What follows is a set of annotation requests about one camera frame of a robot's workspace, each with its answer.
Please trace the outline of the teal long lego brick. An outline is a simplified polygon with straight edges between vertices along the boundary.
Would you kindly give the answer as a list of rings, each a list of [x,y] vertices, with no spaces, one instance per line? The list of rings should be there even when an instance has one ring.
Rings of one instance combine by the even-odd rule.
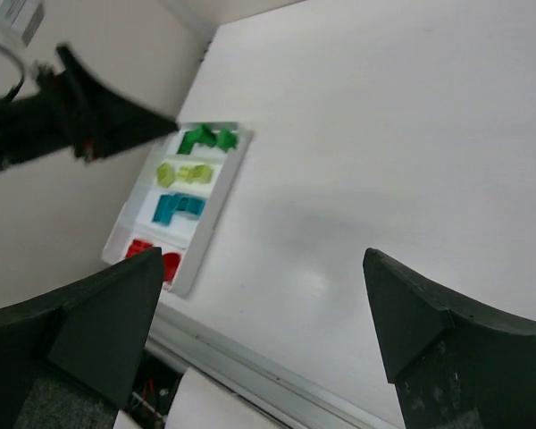
[[[159,197],[152,222],[169,226],[180,199],[179,194],[163,194]]]

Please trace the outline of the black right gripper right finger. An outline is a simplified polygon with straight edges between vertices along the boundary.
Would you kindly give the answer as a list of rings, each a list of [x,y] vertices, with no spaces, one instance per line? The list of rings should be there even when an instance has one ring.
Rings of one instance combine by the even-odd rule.
[[[536,321],[440,285],[378,249],[363,271],[407,428],[536,428]]]

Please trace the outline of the dark green lego brick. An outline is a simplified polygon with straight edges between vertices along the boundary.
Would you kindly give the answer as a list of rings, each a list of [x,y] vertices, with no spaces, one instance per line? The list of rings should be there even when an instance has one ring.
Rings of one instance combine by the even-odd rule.
[[[224,154],[237,150],[239,145],[238,133],[228,128],[221,128],[216,134],[216,147]]]

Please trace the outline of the red flower lego brick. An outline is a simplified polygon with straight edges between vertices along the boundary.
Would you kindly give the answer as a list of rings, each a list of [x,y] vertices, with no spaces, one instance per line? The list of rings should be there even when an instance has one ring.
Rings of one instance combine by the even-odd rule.
[[[134,257],[135,255],[142,253],[143,251],[150,249],[153,246],[154,244],[150,241],[142,239],[133,239],[126,250],[124,257]]]

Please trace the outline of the red half-round lego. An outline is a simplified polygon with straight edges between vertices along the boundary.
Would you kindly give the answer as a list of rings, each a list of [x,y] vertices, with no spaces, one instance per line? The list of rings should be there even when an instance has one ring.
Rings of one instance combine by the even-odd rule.
[[[181,254],[170,252],[163,254],[164,277],[163,281],[172,283],[180,266]]]

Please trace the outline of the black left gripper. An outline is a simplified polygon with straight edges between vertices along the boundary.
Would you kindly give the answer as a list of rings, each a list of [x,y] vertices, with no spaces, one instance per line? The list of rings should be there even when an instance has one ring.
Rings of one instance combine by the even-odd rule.
[[[0,101],[0,172],[72,147],[89,163],[179,130],[176,121],[113,92],[65,44],[64,70],[38,75],[37,94]]]

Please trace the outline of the round teal lego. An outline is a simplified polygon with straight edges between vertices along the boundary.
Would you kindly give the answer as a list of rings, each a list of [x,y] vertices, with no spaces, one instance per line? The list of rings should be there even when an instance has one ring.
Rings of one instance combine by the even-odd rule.
[[[199,218],[205,209],[205,200],[191,196],[177,196],[173,212],[190,218]]]

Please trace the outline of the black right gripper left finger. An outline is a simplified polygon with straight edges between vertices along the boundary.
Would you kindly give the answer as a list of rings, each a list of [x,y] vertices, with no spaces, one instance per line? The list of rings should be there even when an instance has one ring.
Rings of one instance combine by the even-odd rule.
[[[88,278],[0,308],[0,428],[111,428],[162,290],[150,248]]]

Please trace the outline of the lime green lego brick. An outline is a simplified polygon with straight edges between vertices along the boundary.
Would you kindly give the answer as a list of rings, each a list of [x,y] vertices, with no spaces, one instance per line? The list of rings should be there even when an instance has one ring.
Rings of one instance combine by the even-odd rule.
[[[176,173],[179,181],[192,184],[207,184],[212,181],[214,169],[209,164],[183,165]]]

